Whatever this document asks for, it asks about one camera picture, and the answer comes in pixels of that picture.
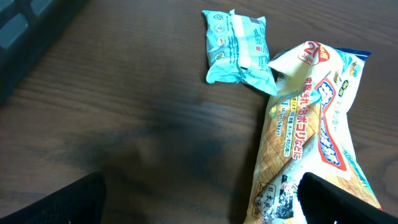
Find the yellow chips bag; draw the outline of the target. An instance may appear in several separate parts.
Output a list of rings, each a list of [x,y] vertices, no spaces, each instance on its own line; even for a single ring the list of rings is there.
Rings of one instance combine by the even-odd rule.
[[[305,223],[297,190],[306,172],[379,207],[347,119],[368,57],[307,41],[269,62],[279,73],[277,95],[266,109],[246,223]]]

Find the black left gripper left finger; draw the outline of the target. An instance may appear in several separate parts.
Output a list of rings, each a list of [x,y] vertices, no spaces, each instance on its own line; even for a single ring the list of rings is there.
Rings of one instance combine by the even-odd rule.
[[[102,172],[93,172],[1,218],[1,224],[100,224],[106,200]]]

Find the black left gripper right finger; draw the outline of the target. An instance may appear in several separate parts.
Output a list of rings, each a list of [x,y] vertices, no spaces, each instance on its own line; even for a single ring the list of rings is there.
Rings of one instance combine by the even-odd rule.
[[[311,173],[304,173],[297,191],[308,223],[397,224],[392,216]]]

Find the teal snack packet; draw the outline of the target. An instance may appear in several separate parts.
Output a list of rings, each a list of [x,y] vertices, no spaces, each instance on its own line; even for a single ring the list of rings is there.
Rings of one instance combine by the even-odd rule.
[[[207,23],[208,83],[243,83],[276,96],[275,78],[268,66],[266,18],[229,12],[202,11]]]

